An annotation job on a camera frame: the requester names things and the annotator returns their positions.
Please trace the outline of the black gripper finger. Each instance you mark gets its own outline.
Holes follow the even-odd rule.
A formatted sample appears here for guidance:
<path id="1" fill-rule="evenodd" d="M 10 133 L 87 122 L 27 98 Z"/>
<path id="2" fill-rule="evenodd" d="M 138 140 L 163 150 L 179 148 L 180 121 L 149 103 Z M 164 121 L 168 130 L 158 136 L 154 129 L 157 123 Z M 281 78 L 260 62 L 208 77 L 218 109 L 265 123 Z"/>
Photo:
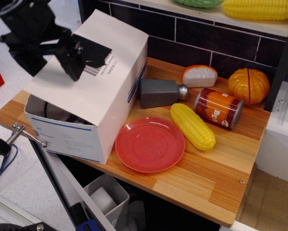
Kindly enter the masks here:
<path id="1" fill-rule="evenodd" d="M 77 82 L 85 68 L 85 62 L 81 56 L 82 46 L 80 42 L 69 43 L 59 41 L 55 56 L 60 62 L 65 73 Z"/>
<path id="2" fill-rule="evenodd" d="M 34 54 L 30 51 L 12 53 L 11 55 L 33 77 L 47 64 L 42 55 Z"/>

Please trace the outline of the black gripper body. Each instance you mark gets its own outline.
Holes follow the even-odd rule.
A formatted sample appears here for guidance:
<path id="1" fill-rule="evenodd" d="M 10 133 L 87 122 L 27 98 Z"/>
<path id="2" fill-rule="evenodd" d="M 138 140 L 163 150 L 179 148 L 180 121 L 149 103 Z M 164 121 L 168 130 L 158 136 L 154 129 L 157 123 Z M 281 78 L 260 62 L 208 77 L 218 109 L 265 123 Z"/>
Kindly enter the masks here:
<path id="1" fill-rule="evenodd" d="M 10 32 L 0 36 L 15 57 L 77 58 L 82 46 L 71 30 L 55 23 L 48 0 L 0 0 L 0 19 Z"/>

